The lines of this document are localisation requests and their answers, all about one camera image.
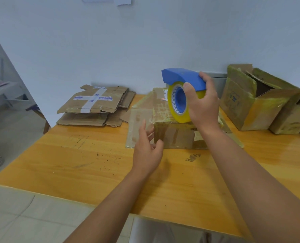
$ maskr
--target hand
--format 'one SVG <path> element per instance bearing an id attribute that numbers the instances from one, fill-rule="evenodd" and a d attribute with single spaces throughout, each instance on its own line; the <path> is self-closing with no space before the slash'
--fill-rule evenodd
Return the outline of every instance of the hand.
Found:
<path id="1" fill-rule="evenodd" d="M 150 141 L 154 138 L 154 127 L 145 130 L 146 121 L 143 120 L 139 128 L 139 140 L 135 144 L 133 154 L 132 172 L 148 178 L 159 166 L 163 150 L 164 142 L 158 140 L 157 144 L 150 145 Z"/>
<path id="2" fill-rule="evenodd" d="M 184 83 L 190 119 L 199 131 L 220 129 L 218 124 L 220 100 L 213 79 L 204 72 L 200 72 L 199 76 L 206 82 L 206 94 L 202 99 L 197 97 L 190 83 Z"/>

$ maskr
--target person's right hand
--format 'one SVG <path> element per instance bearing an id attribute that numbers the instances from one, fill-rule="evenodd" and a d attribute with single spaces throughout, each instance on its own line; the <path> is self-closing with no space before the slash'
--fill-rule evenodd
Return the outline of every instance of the person's right hand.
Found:
<path id="1" fill-rule="evenodd" d="M 206 82 L 206 94 L 202 99 L 197 97 L 190 83 L 184 83 L 190 119 L 199 131 L 220 129 L 218 124 L 219 98 L 213 79 L 204 72 L 200 72 L 199 76 Z"/>

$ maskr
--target person's right arm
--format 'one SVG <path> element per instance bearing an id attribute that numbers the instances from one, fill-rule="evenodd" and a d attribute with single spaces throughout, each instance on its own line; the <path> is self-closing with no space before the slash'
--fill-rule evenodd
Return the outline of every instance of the person's right arm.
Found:
<path id="1" fill-rule="evenodd" d="M 190 118 L 256 242 L 300 242 L 300 199 L 267 172 L 219 128 L 219 99 L 211 77 L 200 72 L 206 95 L 198 99 L 184 84 Z"/>

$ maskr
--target person's left arm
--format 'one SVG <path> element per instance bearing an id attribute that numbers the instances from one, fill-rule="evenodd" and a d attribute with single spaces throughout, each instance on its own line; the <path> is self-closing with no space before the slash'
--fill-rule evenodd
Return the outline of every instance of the person's left arm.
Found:
<path id="1" fill-rule="evenodd" d="M 159 166 L 164 143 L 159 140 L 150 145 L 154 129 L 145 130 L 145 120 L 139 129 L 135 145 L 133 166 L 121 183 L 75 229 L 64 243 L 116 242 L 124 223 L 144 183 Z"/>

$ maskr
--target forearm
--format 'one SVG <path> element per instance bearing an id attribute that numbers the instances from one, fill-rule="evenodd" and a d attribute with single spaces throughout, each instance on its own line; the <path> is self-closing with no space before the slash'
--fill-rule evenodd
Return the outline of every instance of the forearm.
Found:
<path id="1" fill-rule="evenodd" d="M 300 200 L 222 131 L 200 133 L 255 240 L 299 241 Z"/>
<path id="2" fill-rule="evenodd" d="M 116 242 L 145 181 L 129 172 L 65 242 Z"/>

